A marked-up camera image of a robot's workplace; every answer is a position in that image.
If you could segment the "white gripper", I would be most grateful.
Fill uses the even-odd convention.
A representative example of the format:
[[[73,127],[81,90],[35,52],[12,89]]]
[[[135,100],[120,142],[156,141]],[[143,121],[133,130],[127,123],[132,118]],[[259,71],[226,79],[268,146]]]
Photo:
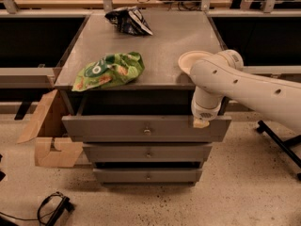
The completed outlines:
[[[206,90],[196,87],[191,102],[193,116],[193,127],[203,129],[210,125],[208,121],[214,120],[218,116],[223,97],[211,94]]]

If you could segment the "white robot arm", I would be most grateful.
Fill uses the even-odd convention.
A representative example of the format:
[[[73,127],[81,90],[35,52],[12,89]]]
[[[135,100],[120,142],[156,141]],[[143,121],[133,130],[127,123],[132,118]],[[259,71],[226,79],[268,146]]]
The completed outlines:
[[[193,115],[211,121],[223,96],[301,133],[301,84],[244,73],[241,56],[226,50],[191,63],[190,78],[196,85]]]

